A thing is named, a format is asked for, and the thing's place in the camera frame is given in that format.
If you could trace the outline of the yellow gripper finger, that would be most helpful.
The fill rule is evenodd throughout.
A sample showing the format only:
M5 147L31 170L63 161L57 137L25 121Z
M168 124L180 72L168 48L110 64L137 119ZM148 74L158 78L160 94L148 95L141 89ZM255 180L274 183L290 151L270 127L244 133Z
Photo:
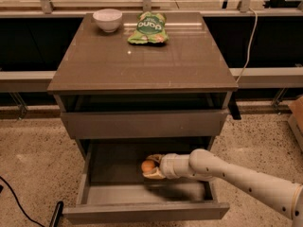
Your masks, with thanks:
M153 155L149 155L146 158L146 160L147 161L153 161L157 164L160 164L163 157L164 157L164 154L153 154Z
M160 168L157 166L149 171L144 171L143 176L147 179L152 180L162 180L165 179L165 176L162 174Z

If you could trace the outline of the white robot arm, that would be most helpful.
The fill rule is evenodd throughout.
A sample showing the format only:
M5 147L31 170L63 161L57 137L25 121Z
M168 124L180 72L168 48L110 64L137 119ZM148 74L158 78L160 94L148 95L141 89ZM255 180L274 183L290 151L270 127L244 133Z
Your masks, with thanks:
M233 165L205 149L190 154L153 154L141 164L148 179L188 178L211 181L220 178L303 227L303 184Z

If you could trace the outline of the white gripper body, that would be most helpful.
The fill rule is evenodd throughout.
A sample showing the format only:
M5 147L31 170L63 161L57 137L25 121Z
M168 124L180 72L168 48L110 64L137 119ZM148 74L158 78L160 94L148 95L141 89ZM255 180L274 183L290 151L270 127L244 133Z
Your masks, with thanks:
M193 169L189 165L189 155L166 154L160 161L160 172L167 179L190 178Z

